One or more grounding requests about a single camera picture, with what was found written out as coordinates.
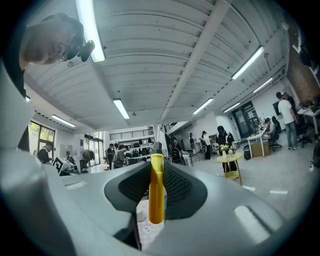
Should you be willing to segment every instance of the white shirt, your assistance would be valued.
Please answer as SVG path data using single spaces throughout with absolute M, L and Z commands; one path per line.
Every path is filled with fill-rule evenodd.
M 285 124 L 290 124 L 294 121 L 294 117 L 292 116 L 292 114 L 290 112 L 291 108 L 292 108 L 292 106 L 289 101 L 287 101 L 285 99 L 280 100 L 280 102 L 278 104 L 278 109 L 279 109 L 279 112 L 283 116 L 283 121 Z
M 204 140 L 204 143 L 207 146 L 210 145 L 210 139 L 209 139 L 209 136 L 207 134 L 203 136 L 203 140 Z

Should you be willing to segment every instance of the white cup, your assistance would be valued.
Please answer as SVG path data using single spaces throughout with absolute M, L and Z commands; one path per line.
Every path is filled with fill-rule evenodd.
M 146 218 L 145 213 L 142 209 L 142 206 L 140 204 L 138 204 L 138 206 L 136 207 L 136 221 L 137 222 L 143 222 Z

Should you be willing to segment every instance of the black mesh grille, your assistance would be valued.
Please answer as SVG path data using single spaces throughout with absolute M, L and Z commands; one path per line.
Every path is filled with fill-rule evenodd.
M 139 203 L 150 184 L 150 172 L 144 169 L 126 178 L 119 184 L 119 191 L 127 198 Z
M 164 168 L 163 185 L 167 193 L 168 207 L 186 199 L 193 188 L 188 180 L 168 167 Z

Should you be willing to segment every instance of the brick wall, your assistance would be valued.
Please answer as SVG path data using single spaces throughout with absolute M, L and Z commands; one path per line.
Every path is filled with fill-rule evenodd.
M 320 88 L 309 67 L 302 64 L 298 52 L 292 47 L 292 45 L 298 47 L 297 25 L 290 18 L 286 18 L 286 21 L 289 24 L 288 32 L 290 42 L 287 78 L 292 84 L 299 100 L 304 102 L 313 99 L 315 96 L 319 96 Z

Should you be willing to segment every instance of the jeans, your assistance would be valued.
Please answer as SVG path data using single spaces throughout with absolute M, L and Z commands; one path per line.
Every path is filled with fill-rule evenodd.
M 286 137 L 288 139 L 288 147 L 297 147 L 297 131 L 295 122 L 290 122 L 285 124 Z

